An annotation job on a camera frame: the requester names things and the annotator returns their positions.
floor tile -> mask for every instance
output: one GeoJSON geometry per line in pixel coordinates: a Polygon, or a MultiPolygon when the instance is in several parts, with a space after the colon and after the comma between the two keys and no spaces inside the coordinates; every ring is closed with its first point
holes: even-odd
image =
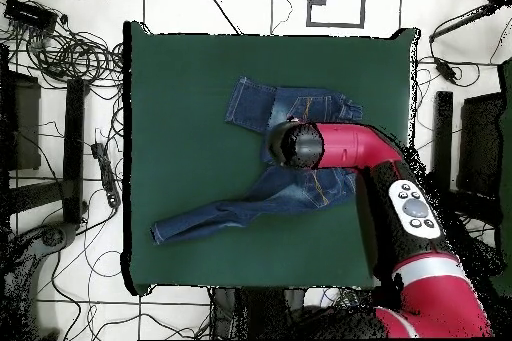
{"type": "MultiPolygon", "coordinates": [[[[361,7],[361,0],[332,0],[331,19],[326,22],[352,23],[354,7],[361,7]]],[[[389,38],[399,28],[400,0],[366,0],[363,28],[307,27],[306,0],[274,0],[275,35],[330,35],[372,36],[389,38]]],[[[327,0],[325,9],[331,7],[327,0]]]]}
{"type": "Polygon", "coordinates": [[[142,298],[143,303],[210,303],[206,288],[188,286],[156,286],[142,298]]]}
{"type": "Polygon", "coordinates": [[[73,303],[39,302],[37,303],[37,315],[42,334],[58,329],[58,339],[62,341],[71,327],[67,336],[68,340],[89,341],[91,338],[87,328],[87,307],[85,305],[81,305],[81,313],[78,316],[78,308],[73,303]]]}
{"type": "Polygon", "coordinates": [[[182,339],[192,337],[197,330],[207,323],[209,315],[209,306],[167,306],[167,305],[149,305],[142,306],[143,313],[147,313],[155,318],[162,327],[150,317],[143,317],[141,322],[142,340],[167,340],[182,339]]]}
{"type": "Polygon", "coordinates": [[[139,306],[97,305],[98,313],[93,320],[94,341],[136,341],[138,339],[139,306]]]}
{"type": "MultiPolygon", "coordinates": [[[[243,33],[269,32],[270,0],[217,1],[243,33]]],[[[235,33],[213,0],[146,0],[145,21],[153,33],[235,33]]]]}

tile grout line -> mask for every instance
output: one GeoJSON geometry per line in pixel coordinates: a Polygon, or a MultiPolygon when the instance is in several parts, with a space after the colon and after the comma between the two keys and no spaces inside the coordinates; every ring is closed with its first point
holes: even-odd
{"type": "MultiPolygon", "coordinates": [[[[100,300],[65,300],[65,299],[36,299],[38,303],[69,303],[69,304],[104,304],[104,305],[122,305],[122,306],[138,306],[138,302],[122,302],[122,301],[100,301],[100,300]]],[[[150,306],[197,306],[197,307],[208,307],[210,303],[176,303],[176,302],[142,302],[141,305],[150,306]]]]}
{"type": "Polygon", "coordinates": [[[398,29],[402,28],[402,0],[400,0],[400,7],[398,8],[398,29]]]}
{"type": "Polygon", "coordinates": [[[141,330],[141,320],[142,320],[142,297],[139,296],[139,326],[137,329],[137,341],[140,341],[140,330],[141,330]]]}
{"type": "Polygon", "coordinates": [[[273,27],[274,27],[274,0],[270,0],[270,35],[272,35],[273,27]]]}
{"type": "MultiPolygon", "coordinates": [[[[18,43],[18,30],[16,29],[16,44],[18,43]]],[[[18,72],[18,53],[15,53],[16,57],[16,73],[18,72]]],[[[19,171],[18,171],[18,153],[16,153],[16,189],[19,187],[19,171]]],[[[19,212],[16,212],[16,236],[19,235],[19,212]]]]}
{"type": "Polygon", "coordinates": [[[146,0],[142,0],[142,23],[146,24],[146,0]]]}

black stand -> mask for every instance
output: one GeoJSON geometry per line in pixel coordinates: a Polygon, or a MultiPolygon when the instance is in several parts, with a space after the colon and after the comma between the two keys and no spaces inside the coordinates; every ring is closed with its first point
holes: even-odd
{"type": "Polygon", "coordinates": [[[496,227],[500,225],[503,213],[494,191],[495,188],[490,188],[490,185],[496,184],[497,177],[497,173],[493,173],[494,171],[491,170],[493,161],[497,160],[496,153],[492,153],[497,140],[496,135],[493,136],[492,134],[496,129],[493,119],[499,111],[493,112],[488,102],[500,101],[501,93],[489,96],[468,98],[463,106],[458,189],[451,190],[453,93],[448,91],[436,93],[432,171],[428,176],[451,205],[450,207],[464,213],[471,219],[478,219],[496,227]],[[472,103],[475,100],[482,102],[484,106],[483,110],[479,109],[480,112],[476,113],[476,116],[480,116],[479,118],[470,117],[475,110],[469,107],[474,107],[472,103]]]}
{"type": "Polygon", "coordinates": [[[30,341],[42,337],[35,303],[38,273],[49,255],[74,241],[86,210],[82,203],[83,130],[84,101],[89,87],[82,79],[67,83],[63,181],[10,189],[9,165],[16,153],[14,134],[18,118],[15,76],[9,71],[8,55],[7,47],[0,45],[0,338],[30,341]],[[12,238],[10,215],[59,200],[63,222],[37,227],[12,238]]]}
{"type": "Polygon", "coordinates": [[[475,14],[467,16],[464,19],[458,21],[457,23],[454,23],[453,25],[448,26],[447,28],[440,29],[439,31],[430,35],[429,41],[430,41],[430,43],[433,43],[434,40],[436,38],[439,38],[440,36],[446,35],[447,33],[452,32],[456,29],[459,29],[462,26],[469,25],[471,22],[475,22],[476,20],[479,20],[482,17],[490,16],[491,14],[494,14],[496,12],[496,10],[498,10],[500,7],[501,6],[498,6],[496,4],[487,4],[484,7],[482,7],[480,10],[475,11],[475,14]]]}

jeans pocket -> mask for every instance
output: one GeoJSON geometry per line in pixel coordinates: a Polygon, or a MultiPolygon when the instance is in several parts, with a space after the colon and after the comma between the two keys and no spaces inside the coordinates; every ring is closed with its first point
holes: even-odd
{"type": "Polygon", "coordinates": [[[276,88],[241,77],[235,85],[224,120],[263,133],[267,128],[276,88]]]}
{"type": "Polygon", "coordinates": [[[304,174],[304,194],[316,207],[325,207],[346,195],[345,180],[338,169],[319,169],[304,174]]]}
{"type": "Polygon", "coordinates": [[[297,97],[288,117],[296,117],[302,121],[325,122],[329,120],[331,96],[297,97]]]}
{"type": "Polygon", "coordinates": [[[355,104],[342,94],[332,96],[330,122],[360,122],[363,118],[362,106],[355,104]]]}

black cable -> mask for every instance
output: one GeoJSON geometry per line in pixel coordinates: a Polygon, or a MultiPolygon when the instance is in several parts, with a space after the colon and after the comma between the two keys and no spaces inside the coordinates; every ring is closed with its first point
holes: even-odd
{"type": "Polygon", "coordinates": [[[289,4],[290,6],[290,12],[288,13],[288,16],[286,17],[285,20],[281,20],[274,28],[272,28],[272,30],[270,31],[270,35],[273,35],[274,34],[274,31],[278,28],[278,26],[281,24],[281,23],[286,23],[288,22],[288,20],[290,19],[290,16],[291,14],[293,13],[293,5],[292,3],[290,3],[290,0],[286,0],[286,2],[289,4]]]}
{"type": "Polygon", "coordinates": [[[503,43],[503,40],[507,35],[505,35],[505,32],[507,31],[508,25],[510,25],[510,22],[512,22],[512,17],[508,20],[507,24],[503,28],[503,31],[501,32],[500,38],[498,39],[498,43],[496,44],[496,48],[494,49],[494,52],[491,55],[491,58],[489,59],[489,63],[492,64],[492,59],[495,56],[495,54],[498,52],[498,48],[500,48],[500,45],[503,43]]]}
{"type": "MultiPolygon", "coordinates": [[[[99,192],[99,191],[103,191],[103,189],[96,190],[96,191],[92,194],[92,196],[94,196],[94,194],[96,194],[96,193],[97,193],[97,192],[99,192]]],[[[90,210],[91,210],[91,208],[89,207],[89,208],[87,209],[87,222],[86,222],[86,224],[85,224],[85,227],[86,227],[86,228],[87,228],[87,225],[88,225],[88,223],[89,223],[89,214],[90,214],[90,210]]],[[[105,222],[101,225],[101,228],[100,228],[100,230],[98,231],[98,233],[96,234],[96,236],[97,236],[97,235],[99,235],[99,233],[100,233],[100,232],[102,231],[102,229],[105,227],[105,224],[106,224],[106,223],[107,223],[107,222],[105,221],[105,222]]],[[[103,277],[103,278],[112,278],[112,277],[114,277],[114,276],[116,276],[116,275],[119,275],[119,274],[121,273],[121,271],[119,271],[118,273],[116,273],[116,274],[114,274],[114,275],[105,275],[105,274],[101,274],[101,273],[99,273],[98,271],[96,271],[96,270],[94,269],[94,265],[91,265],[91,263],[89,262],[89,257],[87,256],[87,247],[88,247],[88,246],[86,246],[86,243],[87,243],[87,229],[84,231],[84,256],[85,256],[85,261],[87,262],[87,265],[88,265],[88,266],[89,266],[89,268],[91,269],[91,272],[94,272],[96,275],[101,276],[101,277],[103,277]]]]}
{"type": "MultiPolygon", "coordinates": [[[[31,0],[26,2],[50,10],[60,15],[62,20],[65,16],[60,11],[40,3],[31,0]]],[[[51,35],[44,36],[46,41],[53,41],[57,47],[41,44],[41,35],[34,30],[29,30],[28,37],[24,38],[26,28],[22,29],[22,34],[17,35],[14,55],[18,54],[21,41],[25,41],[25,52],[33,64],[31,68],[39,70],[52,89],[60,87],[51,84],[48,78],[65,82],[67,79],[80,77],[88,80],[91,86],[122,88],[119,76],[117,79],[114,78],[114,74],[122,73],[122,44],[117,44],[110,51],[102,38],[90,32],[75,33],[61,20],[57,21],[55,31],[51,35]],[[101,84],[100,81],[109,81],[111,85],[101,84]]],[[[118,91],[112,97],[106,98],[94,90],[91,91],[105,100],[114,99],[119,94],[118,91]]]]}
{"type": "Polygon", "coordinates": [[[44,225],[44,223],[45,223],[46,219],[48,219],[51,215],[54,215],[55,213],[57,213],[57,212],[58,212],[58,211],[60,211],[60,210],[62,210],[62,207],[61,207],[61,208],[59,208],[59,209],[57,209],[57,210],[54,210],[52,213],[48,214],[48,215],[43,219],[43,221],[41,222],[41,225],[40,225],[40,226],[44,225]]]}
{"type": "MultiPolygon", "coordinates": [[[[483,4],[481,6],[478,6],[478,7],[475,7],[474,9],[471,9],[459,16],[455,16],[455,17],[452,17],[451,19],[448,19],[448,20],[445,20],[444,22],[440,23],[435,29],[434,29],[434,32],[432,32],[432,35],[435,35],[438,31],[438,29],[443,26],[443,25],[446,25],[447,23],[450,23],[450,22],[453,22],[454,20],[457,20],[457,19],[460,19],[462,17],[465,17],[475,11],[478,11],[478,10],[481,10],[482,8],[486,7],[487,4],[483,4]]],[[[429,43],[430,43],[430,55],[432,56],[432,58],[436,58],[434,56],[434,49],[433,49],[433,44],[434,44],[434,40],[429,40],[429,43]]]]}
{"type": "Polygon", "coordinates": [[[58,187],[59,187],[59,194],[60,194],[60,198],[62,200],[62,203],[64,203],[64,191],[62,190],[62,185],[61,183],[59,182],[58,178],[57,178],[57,175],[55,175],[55,172],[53,171],[53,168],[52,168],[52,165],[50,164],[50,161],[48,160],[48,157],[46,157],[46,153],[43,151],[43,149],[41,147],[39,147],[38,144],[36,144],[34,141],[32,141],[30,138],[27,138],[25,135],[23,135],[21,132],[18,131],[18,135],[21,135],[23,138],[25,138],[25,140],[27,140],[28,142],[30,142],[31,144],[35,145],[39,151],[41,152],[41,154],[43,155],[44,159],[46,160],[46,164],[48,165],[48,168],[50,169],[50,172],[52,173],[53,175],[53,179],[55,180],[55,182],[57,183],[58,187]]]}
{"type": "Polygon", "coordinates": [[[243,35],[242,31],[238,30],[237,28],[235,28],[235,25],[233,25],[233,23],[231,23],[231,20],[229,20],[229,17],[227,17],[226,13],[224,13],[224,10],[222,10],[222,7],[220,6],[220,4],[217,2],[217,0],[212,0],[215,5],[219,8],[220,12],[222,13],[222,15],[224,16],[224,18],[228,21],[228,23],[231,25],[231,27],[233,28],[233,30],[236,32],[237,35],[243,35]]]}
{"type": "MultiPolygon", "coordinates": [[[[418,83],[418,81],[417,81],[417,80],[415,81],[415,83],[416,83],[416,87],[417,87],[417,89],[419,90],[419,93],[420,93],[420,100],[419,100],[419,103],[417,103],[417,105],[416,105],[416,109],[415,109],[415,112],[416,112],[415,118],[416,118],[416,121],[418,122],[418,124],[419,124],[420,126],[422,126],[423,128],[425,128],[425,129],[429,130],[430,132],[433,132],[433,129],[432,129],[432,128],[430,128],[430,127],[428,127],[428,126],[424,125],[424,124],[419,120],[419,109],[421,108],[421,105],[423,104],[423,100],[424,100],[425,95],[427,94],[427,92],[428,92],[428,90],[429,90],[429,88],[430,88],[430,84],[431,84],[431,82],[432,82],[434,79],[438,78],[440,75],[437,75],[436,77],[432,78],[432,74],[431,74],[430,70],[428,70],[428,69],[424,69],[424,68],[423,68],[423,69],[419,69],[419,70],[418,70],[418,72],[420,72],[420,71],[426,71],[426,72],[428,72],[429,79],[428,79],[427,81],[425,81],[425,82],[422,82],[421,84],[420,84],[420,83],[418,83]],[[425,92],[423,93],[423,91],[422,91],[422,90],[421,90],[421,88],[420,88],[420,85],[424,85],[424,84],[427,84],[427,89],[426,89],[426,90],[425,90],[425,92]]],[[[456,131],[452,131],[452,134],[456,134],[457,132],[460,132],[460,131],[461,131],[461,129],[457,129],[456,131]]],[[[432,140],[430,140],[429,142],[427,142],[427,143],[423,144],[422,146],[417,147],[417,148],[416,148],[416,150],[421,150],[422,148],[424,148],[424,147],[428,146],[429,144],[431,144],[433,141],[434,141],[433,139],[432,139],[432,140]]]]}
{"type": "MultiPolygon", "coordinates": [[[[104,219],[103,221],[101,222],[98,222],[97,224],[94,224],[93,226],[87,228],[87,231],[90,231],[91,229],[101,225],[102,223],[105,223],[105,222],[108,222],[110,219],[112,219],[115,215],[117,214],[117,210],[112,210],[112,212],[110,213],[110,216],[107,217],[106,219],[104,219]]],[[[77,233],[76,234],[76,237],[80,236],[81,234],[83,234],[85,231],[82,230],[81,232],[77,233]]],[[[87,245],[87,247],[90,247],[91,244],[96,240],[97,237],[94,237],[93,240],[87,245]]],[[[57,275],[55,275],[55,278],[57,278],[58,276],[60,276],[67,268],[69,268],[69,266],[71,266],[84,252],[81,251],[71,262],[69,262],[67,264],[66,267],[64,267],[57,275]]],[[[39,288],[39,290],[37,291],[37,294],[39,294],[41,291],[43,291],[43,289],[45,289],[48,285],[50,285],[51,281],[48,281],[45,285],[43,285],[41,288],[39,288]]]]}
{"type": "Polygon", "coordinates": [[[127,322],[131,322],[131,321],[134,321],[136,319],[140,319],[142,316],[148,317],[153,322],[155,322],[156,324],[160,325],[162,328],[166,328],[166,329],[168,329],[170,331],[173,331],[174,332],[173,335],[179,335],[183,339],[190,339],[190,340],[194,340],[195,339],[194,337],[184,336],[184,335],[181,334],[183,331],[192,331],[192,333],[194,333],[194,330],[192,328],[182,328],[180,330],[177,330],[176,328],[172,328],[172,327],[170,327],[168,325],[163,324],[162,322],[158,321],[154,316],[149,315],[148,313],[141,313],[140,315],[136,315],[136,316],[133,316],[132,318],[128,318],[128,319],[125,319],[125,320],[122,320],[122,321],[107,322],[106,324],[101,326],[101,328],[98,330],[98,332],[93,337],[92,341],[95,341],[98,338],[98,336],[99,336],[100,332],[103,330],[103,328],[105,328],[105,327],[107,327],[109,325],[125,324],[127,322]]]}
{"type": "MultiPolygon", "coordinates": [[[[48,181],[48,180],[55,180],[55,178],[51,176],[18,176],[18,179],[37,179],[41,181],[48,181]]],[[[59,181],[63,181],[64,178],[57,178],[59,181]]],[[[81,181],[86,182],[102,182],[101,179],[95,179],[95,178],[80,178],[81,181]]]]}
{"type": "Polygon", "coordinates": [[[69,326],[68,330],[64,334],[64,341],[66,341],[67,338],[68,338],[69,333],[71,332],[71,329],[75,326],[75,324],[78,321],[78,318],[80,318],[80,315],[82,314],[82,307],[75,300],[73,300],[71,297],[67,296],[62,291],[60,291],[60,289],[55,284],[55,273],[57,272],[57,269],[59,268],[59,264],[60,264],[60,250],[57,252],[57,264],[55,265],[55,268],[53,269],[52,277],[51,277],[51,283],[53,285],[53,288],[55,288],[55,291],[57,291],[57,293],[59,293],[62,297],[68,299],[70,302],[76,304],[76,306],[78,307],[78,315],[76,316],[75,320],[69,326]]]}
{"type": "Polygon", "coordinates": [[[108,250],[108,251],[102,253],[101,255],[99,255],[98,258],[95,260],[95,262],[94,262],[94,264],[92,266],[89,264],[89,261],[87,261],[87,264],[89,264],[89,267],[91,268],[91,272],[89,273],[89,281],[87,282],[87,299],[88,299],[88,302],[89,302],[89,304],[88,304],[89,309],[87,311],[87,315],[88,315],[88,317],[87,317],[87,327],[89,328],[89,331],[91,332],[91,336],[92,337],[94,337],[94,335],[95,335],[94,334],[94,316],[96,315],[96,313],[94,313],[94,315],[91,316],[91,318],[89,319],[89,313],[91,312],[91,309],[93,308],[93,305],[91,305],[91,279],[92,279],[92,274],[93,273],[99,274],[95,270],[95,267],[98,264],[98,262],[100,261],[100,259],[103,256],[106,256],[109,253],[118,253],[119,255],[121,254],[121,253],[119,253],[118,251],[115,251],[115,250],[108,250]]]}

